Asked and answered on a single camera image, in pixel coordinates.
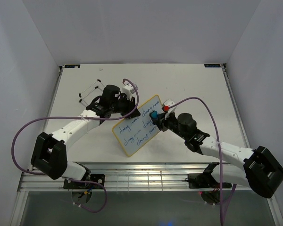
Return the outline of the blue whiteboard eraser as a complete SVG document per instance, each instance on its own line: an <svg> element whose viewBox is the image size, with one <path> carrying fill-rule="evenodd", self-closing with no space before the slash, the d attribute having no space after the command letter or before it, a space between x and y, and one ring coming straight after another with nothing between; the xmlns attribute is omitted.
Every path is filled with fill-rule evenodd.
<svg viewBox="0 0 283 226"><path fill-rule="evenodd" d="M150 113L150 118L152 120L157 120L158 119L158 112L157 111L153 111Z"/></svg>

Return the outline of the yellow framed whiteboard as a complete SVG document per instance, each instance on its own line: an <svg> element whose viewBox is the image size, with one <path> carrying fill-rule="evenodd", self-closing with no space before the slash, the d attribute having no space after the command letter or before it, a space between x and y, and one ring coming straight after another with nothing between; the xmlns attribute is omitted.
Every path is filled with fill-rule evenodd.
<svg viewBox="0 0 283 226"><path fill-rule="evenodd" d="M128 157L134 155L160 132L150 118L153 111L158 114L163 112L159 95L154 95L138 110L141 113L139 117L123 119L112 128L113 134Z"/></svg>

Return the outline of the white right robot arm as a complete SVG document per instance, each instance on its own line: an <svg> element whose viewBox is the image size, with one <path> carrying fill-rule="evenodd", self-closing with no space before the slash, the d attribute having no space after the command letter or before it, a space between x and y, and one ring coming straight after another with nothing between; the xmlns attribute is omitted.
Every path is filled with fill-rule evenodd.
<svg viewBox="0 0 283 226"><path fill-rule="evenodd" d="M174 113L153 111L150 118L161 131L170 130L184 140L192 152L225 161L210 163L202 173L189 182L195 188L217 188L231 184L251 188L255 193L271 198L283 181L283 167L269 149L245 148L225 142L217 142L210 134L197 128L197 123L189 113L175 116Z"/></svg>

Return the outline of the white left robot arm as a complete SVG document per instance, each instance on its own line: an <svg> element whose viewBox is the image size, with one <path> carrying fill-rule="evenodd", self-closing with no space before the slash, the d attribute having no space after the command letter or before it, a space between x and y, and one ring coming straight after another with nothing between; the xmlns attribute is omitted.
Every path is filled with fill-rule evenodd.
<svg viewBox="0 0 283 226"><path fill-rule="evenodd" d="M130 83L122 88L107 85L77 119L50 134L43 132L37 137L31 158L32 166L53 180L71 178L80 188L86 188L91 182L90 171L77 162L68 161L68 150L113 114L120 114L126 119L140 116L138 97L133 96L137 90L137 86Z"/></svg>

